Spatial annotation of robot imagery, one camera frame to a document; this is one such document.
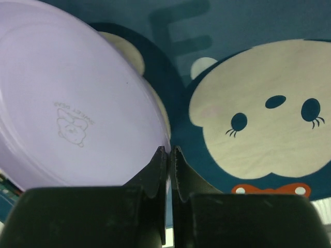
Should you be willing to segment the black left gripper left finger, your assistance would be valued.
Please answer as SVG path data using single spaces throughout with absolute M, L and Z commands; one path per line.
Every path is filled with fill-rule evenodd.
M 166 241 L 167 158 L 122 186 L 26 191 L 1 232 L 1 247 L 162 247 Z

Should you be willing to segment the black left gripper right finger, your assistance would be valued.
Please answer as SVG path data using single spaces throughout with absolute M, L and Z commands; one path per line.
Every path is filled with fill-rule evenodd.
M 223 194 L 185 160 L 170 156 L 175 247 L 330 247 L 307 198 L 277 194 Z

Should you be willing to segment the purple plate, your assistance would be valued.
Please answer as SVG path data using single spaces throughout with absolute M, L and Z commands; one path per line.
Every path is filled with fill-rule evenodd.
M 1 170 L 21 190 L 122 185 L 170 150 L 147 82 L 76 17 L 1 1 Z

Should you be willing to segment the blue cartoon bear placemat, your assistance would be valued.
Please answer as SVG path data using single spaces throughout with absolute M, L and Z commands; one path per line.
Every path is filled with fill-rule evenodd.
M 330 223 L 330 1 L 40 2 L 122 54 L 209 184 L 304 196 Z

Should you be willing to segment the blue handled fork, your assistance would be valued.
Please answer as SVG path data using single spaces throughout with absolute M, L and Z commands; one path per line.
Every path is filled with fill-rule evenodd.
M 1 174 L 1 192 L 8 198 L 17 200 L 22 194 L 22 191 L 18 189 L 8 178 Z

